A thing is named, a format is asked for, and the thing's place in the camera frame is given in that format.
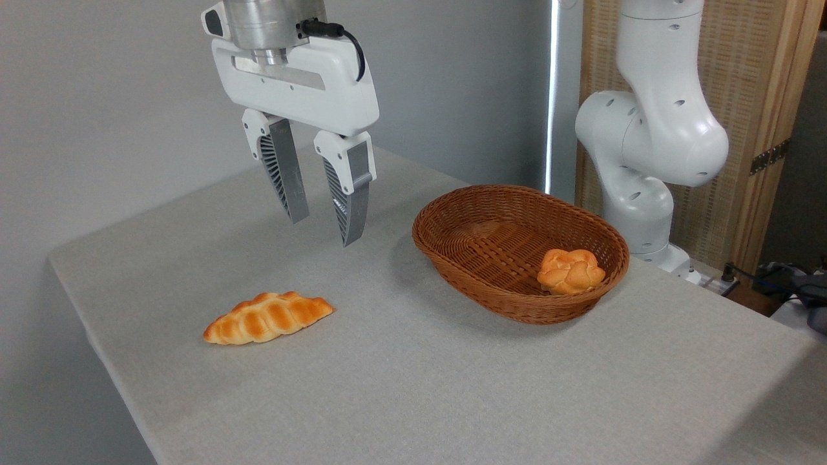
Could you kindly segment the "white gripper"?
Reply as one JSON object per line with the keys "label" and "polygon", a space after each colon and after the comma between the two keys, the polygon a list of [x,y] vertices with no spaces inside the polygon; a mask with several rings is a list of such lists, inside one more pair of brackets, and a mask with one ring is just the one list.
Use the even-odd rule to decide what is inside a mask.
{"label": "white gripper", "polygon": [[247,108],[242,123],[252,156],[265,168],[289,220],[308,217],[293,120],[322,129],[314,147],[323,159],[342,244],[357,241],[376,179],[372,139],[363,131],[376,123],[380,109],[370,70],[357,80],[353,44],[313,37],[289,50],[285,65],[254,62],[225,39],[213,39],[211,47],[225,93]]}

